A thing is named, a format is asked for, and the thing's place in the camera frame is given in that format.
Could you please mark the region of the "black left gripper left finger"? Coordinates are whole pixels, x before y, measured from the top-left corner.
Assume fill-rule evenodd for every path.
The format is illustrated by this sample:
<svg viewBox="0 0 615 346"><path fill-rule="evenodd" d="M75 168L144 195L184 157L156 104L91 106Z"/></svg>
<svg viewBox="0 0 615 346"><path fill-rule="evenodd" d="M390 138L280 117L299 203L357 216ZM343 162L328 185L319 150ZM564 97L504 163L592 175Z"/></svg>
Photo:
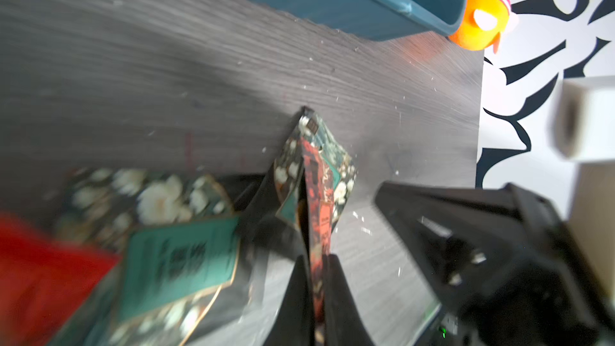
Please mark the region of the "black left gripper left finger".
<svg viewBox="0 0 615 346"><path fill-rule="evenodd" d="M324 330L316 334L309 267L296 259L280 310L265 345L372 345L339 258L324 258Z"/></svg>

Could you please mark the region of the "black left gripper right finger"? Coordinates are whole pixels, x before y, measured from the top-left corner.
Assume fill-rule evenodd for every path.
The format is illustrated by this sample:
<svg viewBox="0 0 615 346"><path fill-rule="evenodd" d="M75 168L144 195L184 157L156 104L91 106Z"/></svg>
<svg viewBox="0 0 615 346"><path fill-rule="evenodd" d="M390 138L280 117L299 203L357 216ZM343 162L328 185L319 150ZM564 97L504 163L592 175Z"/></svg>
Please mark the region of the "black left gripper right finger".
<svg viewBox="0 0 615 346"><path fill-rule="evenodd" d="M417 344L613 344L613 306L546 198L384 182L374 203L440 304Z"/></svg>

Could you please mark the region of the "black tea red label bag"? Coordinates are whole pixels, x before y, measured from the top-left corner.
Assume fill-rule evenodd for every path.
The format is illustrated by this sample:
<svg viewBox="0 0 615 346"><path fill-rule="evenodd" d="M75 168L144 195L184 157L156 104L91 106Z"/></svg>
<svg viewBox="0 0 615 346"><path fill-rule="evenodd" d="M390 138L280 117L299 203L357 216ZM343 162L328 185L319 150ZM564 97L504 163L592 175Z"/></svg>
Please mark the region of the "black tea red label bag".
<svg viewBox="0 0 615 346"><path fill-rule="evenodd" d="M315 317L315 338L324 342L324 258L330 253L332 217L335 207L335 176L317 147L307 139L300 141L304 160L304 179L307 195L309 238L309 267L312 284L312 303Z"/></svg>

